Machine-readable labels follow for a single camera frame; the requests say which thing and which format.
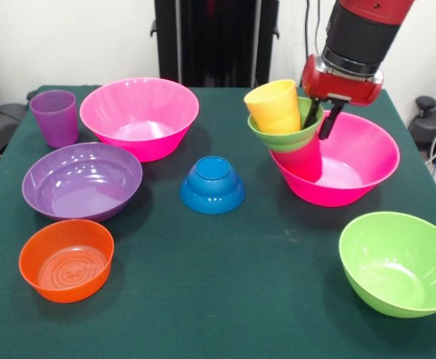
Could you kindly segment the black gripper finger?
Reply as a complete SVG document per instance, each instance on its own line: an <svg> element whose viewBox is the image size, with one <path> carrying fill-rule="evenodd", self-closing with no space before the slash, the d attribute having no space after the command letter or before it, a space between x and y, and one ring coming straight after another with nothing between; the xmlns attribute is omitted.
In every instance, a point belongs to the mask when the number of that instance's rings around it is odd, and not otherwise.
<svg viewBox="0 0 436 359"><path fill-rule="evenodd" d="M327 139L334 127L334 124L337 120L337 117L341 113L344 108L344 102L334 102L333 107L330 110L329 114L322 121L322 125L319 130L319 139Z"/></svg>
<svg viewBox="0 0 436 359"><path fill-rule="evenodd" d="M307 113L306 120L304 121L303 129L307 129L311 127L317 121L317 111L319 109L320 100L317 98L312 98L312 102L310 104L310 109Z"/></svg>

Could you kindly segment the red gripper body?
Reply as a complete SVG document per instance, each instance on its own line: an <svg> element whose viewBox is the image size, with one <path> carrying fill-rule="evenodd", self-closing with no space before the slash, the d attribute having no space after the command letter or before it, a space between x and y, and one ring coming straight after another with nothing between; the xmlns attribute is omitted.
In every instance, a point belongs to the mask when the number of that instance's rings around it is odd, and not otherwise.
<svg viewBox="0 0 436 359"><path fill-rule="evenodd" d="M302 75L302 87L309 98L338 99L360 106L376 100L383 82L381 70L367 77L349 75L329 67L321 56L315 55L307 59Z"/></svg>

